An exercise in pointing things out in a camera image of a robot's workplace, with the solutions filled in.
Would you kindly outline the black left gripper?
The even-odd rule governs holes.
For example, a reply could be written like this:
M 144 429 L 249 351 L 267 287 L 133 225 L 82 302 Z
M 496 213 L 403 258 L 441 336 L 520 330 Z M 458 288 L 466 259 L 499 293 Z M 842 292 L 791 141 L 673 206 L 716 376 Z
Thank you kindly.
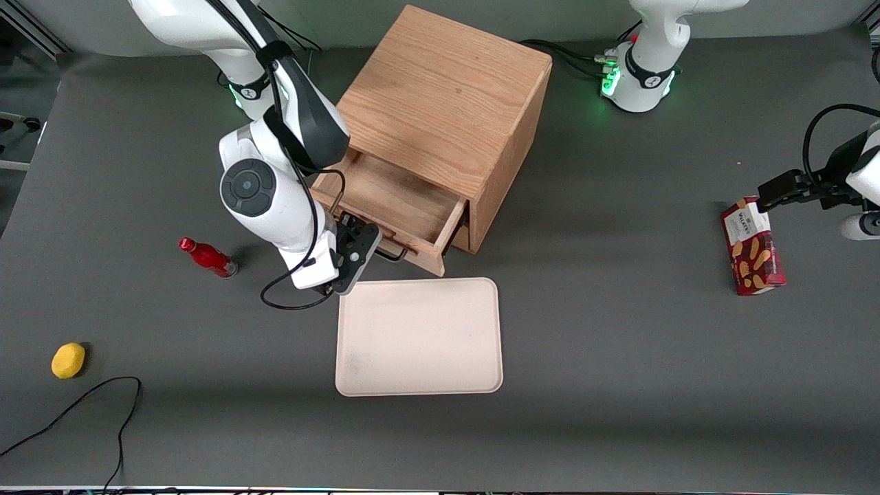
M 840 144 L 828 157 L 826 166 L 814 170 L 809 164 L 809 154 L 812 132 L 808 131 L 804 138 L 804 172 L 808 176 L 810 186 L 808 193 L 801 199 L 806 201 L 820 202 L 824 209 L 832 209 L 836 206 L 857 206 L 867 209 L 868 200 L 846 184 L 846 176 L 852 172 L 856 163 L 860 160 L 862 150 L 868 139 L 868 132 L 848 139 Z M 767 212 L 776 207 L 776 201 L 783 201 L 804 194 L 804 173 L 785 172 L 758 186 L 758 210 Z

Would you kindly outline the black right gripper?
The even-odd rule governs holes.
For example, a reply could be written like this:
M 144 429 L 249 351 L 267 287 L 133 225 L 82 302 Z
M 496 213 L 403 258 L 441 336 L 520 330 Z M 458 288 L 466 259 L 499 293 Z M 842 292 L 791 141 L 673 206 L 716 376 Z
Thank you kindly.
M 339 241 L 340 256 L 339 277 L 333 280 L 332 289 L 339 296 L 347 295 L 358 282 L 366 264 L 382 241 L 381 229 L 374 223 L 366 223 L 348 213 L 340 213 L 337 220 L 338 234 L 343 234 Z

